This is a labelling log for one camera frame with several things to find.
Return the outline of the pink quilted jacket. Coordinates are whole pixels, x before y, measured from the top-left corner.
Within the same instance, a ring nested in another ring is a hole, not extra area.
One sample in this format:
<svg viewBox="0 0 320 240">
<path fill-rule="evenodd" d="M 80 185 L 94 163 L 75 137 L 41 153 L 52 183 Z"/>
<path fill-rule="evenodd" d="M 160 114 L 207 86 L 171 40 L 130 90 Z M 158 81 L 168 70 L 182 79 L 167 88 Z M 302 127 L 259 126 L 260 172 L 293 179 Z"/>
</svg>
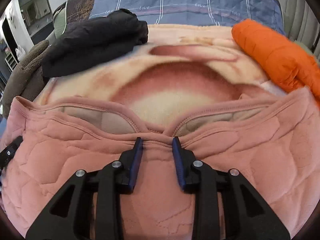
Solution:
<svg viewBox="0 0 320 240">
<path fill-rule="evenodd" d="M 319 202 L 319 109 L 307 88 L 241 95 L 165 127 L 127 107 L 81 97 L 39 106 L 14 98 L 1 148 L 23 141 L 4 169 L 3 208 L 25 235 L 77 170 L 92 172 L 144 141 L 133 194 L 122 196 L 126 239 L 190 239 L 195 198 L 177 182 L 172 139 L 219 171 L 239 170 L 295 236 Z"/>
</svg>

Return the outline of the brown fleece garment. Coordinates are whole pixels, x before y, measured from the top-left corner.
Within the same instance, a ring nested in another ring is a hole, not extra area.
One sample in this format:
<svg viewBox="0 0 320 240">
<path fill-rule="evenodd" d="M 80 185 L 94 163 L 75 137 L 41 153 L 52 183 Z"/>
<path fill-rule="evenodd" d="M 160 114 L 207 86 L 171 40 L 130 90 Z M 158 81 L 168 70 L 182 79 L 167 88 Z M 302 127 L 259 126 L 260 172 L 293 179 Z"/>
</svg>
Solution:
<svg viewBox="0 0 320 240">
<path fill-rule="evenodd" d="M 44 89 L 48 80 L 43 78 L 41 61 L 48 47 L 48 40 L 43 40 L 33 46 L 31 51 L 12 71 L 2 99 L 3 116 L 5 118 L 9 116 L 10 107 L 15 97 L 20 96 L 33 101 Z"/>
</svg>

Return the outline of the black folded garment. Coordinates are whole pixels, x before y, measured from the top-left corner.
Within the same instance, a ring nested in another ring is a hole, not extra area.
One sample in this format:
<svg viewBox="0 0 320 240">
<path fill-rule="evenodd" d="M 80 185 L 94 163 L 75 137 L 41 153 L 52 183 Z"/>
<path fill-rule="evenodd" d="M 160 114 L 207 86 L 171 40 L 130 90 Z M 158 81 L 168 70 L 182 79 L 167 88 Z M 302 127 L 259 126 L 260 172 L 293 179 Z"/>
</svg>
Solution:
<svg viewBox="0 0 320 240">
<path fill-rule="evenodd" d="M 120 9 L 70 27 L 47 50 L 43 77 L 72 75 L 117 59 L 148 41 L 148 24 Z"/>
</svg>

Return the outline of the green striped pillow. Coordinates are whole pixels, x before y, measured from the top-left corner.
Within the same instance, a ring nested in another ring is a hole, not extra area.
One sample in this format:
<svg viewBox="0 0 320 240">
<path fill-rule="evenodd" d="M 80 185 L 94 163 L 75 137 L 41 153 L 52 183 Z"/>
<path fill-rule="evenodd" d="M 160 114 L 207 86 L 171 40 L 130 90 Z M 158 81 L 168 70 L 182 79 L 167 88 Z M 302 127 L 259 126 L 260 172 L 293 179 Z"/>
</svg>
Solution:
<svg viewBox="0 0 320 240">
<path fill-rule="evenodd" d="M 66 8 L 60 8 L 53 15 L 54 34 L 59 38 L 66 29 Z"/>
</svg>

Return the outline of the orange folded jacket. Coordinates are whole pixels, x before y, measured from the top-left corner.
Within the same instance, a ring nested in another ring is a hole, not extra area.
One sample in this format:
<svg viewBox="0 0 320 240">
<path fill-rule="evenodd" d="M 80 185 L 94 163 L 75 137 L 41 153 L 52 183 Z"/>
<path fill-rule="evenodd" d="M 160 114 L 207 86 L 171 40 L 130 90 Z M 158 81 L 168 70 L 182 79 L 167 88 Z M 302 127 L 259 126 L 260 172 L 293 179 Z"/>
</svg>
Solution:
<svg viewBox="0 0 320 240">
<path fill-rule="evenodd" d="M 319 103 L 319 65 L 314 56 L 284 35 L 254 20 L 232 27 L 236 44 L 285 92 L 308 87 Z"/>
</svg>

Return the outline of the pink cartoon fleece blanket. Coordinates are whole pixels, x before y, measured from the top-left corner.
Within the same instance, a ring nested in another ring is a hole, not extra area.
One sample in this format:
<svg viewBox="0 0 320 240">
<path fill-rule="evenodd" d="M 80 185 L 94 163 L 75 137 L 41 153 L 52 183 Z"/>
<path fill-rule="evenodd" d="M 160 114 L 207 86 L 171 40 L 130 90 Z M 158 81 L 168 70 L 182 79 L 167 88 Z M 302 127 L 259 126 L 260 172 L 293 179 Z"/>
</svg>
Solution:
<svg viewBox="0 0 320 240">
<path fill-rule="evenodd" d="M 240 49 L 230 27 L 160 24 L 150 25 L 148 42 L 132 52 L 50 79 L 35 101 L 46 105 L 70 96 L 111 101 L 166 126 L 204 106 L 272 94 L 284 91 Z"/>
</svg>

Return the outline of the dark floral patterned quilt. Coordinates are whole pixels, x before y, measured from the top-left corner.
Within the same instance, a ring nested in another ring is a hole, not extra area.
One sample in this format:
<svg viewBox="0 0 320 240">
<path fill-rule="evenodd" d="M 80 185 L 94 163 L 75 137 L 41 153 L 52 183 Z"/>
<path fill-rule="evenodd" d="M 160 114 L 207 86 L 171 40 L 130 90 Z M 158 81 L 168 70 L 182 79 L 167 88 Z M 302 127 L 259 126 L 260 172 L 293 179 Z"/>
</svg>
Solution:
<svg viewBox="0 0 320 240">
<path fill-rule="evenodd" d="M 94 0 L 67 0 L 61 4 L 53 14 L 60 8 L 66 8 L 66 29 L 71 25 L 87 20 L 93 9 Z"/>
</svg>

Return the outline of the grey pleated curtain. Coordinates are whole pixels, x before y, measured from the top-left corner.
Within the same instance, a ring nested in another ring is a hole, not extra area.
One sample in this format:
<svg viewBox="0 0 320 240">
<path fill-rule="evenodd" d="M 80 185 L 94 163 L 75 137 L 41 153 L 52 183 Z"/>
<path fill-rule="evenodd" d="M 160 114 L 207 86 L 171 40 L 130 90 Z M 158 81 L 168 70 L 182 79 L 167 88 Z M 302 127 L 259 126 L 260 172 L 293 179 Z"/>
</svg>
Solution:
<svg viewBox="0 0 320 240">
<path fill-rule="evenodd" d="M 319 59 L 319 22 L 306 0 L 286 0 L 285 32 L 291 41 L 308 48 Z"/>
</svg>

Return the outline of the blue plaid sheet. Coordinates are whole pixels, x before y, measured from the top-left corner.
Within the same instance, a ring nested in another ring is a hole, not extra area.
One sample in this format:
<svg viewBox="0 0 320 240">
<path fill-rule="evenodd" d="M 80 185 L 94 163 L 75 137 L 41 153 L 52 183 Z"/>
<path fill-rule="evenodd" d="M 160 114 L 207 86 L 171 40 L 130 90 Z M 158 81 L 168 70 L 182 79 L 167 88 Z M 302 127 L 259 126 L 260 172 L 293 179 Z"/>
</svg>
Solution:
<svg viewBox="0 0 320 240">
<path fill-rule="evenodd" d="M 231 27 L 248 18 L 285 33 L 277 0 L 94 0 L 90 17 L 106 17 L 119 9 L 148 24 Z"/>
</svg>

